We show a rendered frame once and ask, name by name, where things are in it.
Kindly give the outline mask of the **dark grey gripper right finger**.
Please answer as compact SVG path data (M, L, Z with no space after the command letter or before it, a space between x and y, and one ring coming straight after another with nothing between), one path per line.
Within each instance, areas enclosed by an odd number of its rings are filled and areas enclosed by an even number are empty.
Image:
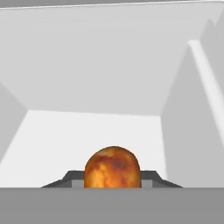
M158 188L158 187L180 188L180 185L162 179L156 171L141 171L141 175L142 175L142 188Z

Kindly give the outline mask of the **white fridge interior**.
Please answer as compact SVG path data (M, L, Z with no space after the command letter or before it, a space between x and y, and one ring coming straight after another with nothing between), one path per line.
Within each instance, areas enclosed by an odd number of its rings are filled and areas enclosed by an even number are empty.
M0 9L0 187L45 186L110 145L224 187L224 1Z

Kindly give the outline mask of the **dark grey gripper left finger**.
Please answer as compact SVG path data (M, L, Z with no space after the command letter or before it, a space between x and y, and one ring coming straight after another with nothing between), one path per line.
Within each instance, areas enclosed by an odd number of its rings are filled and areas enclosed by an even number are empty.
M83 188L84 171L68 171L66 175L59 180L44 185L44 188Z

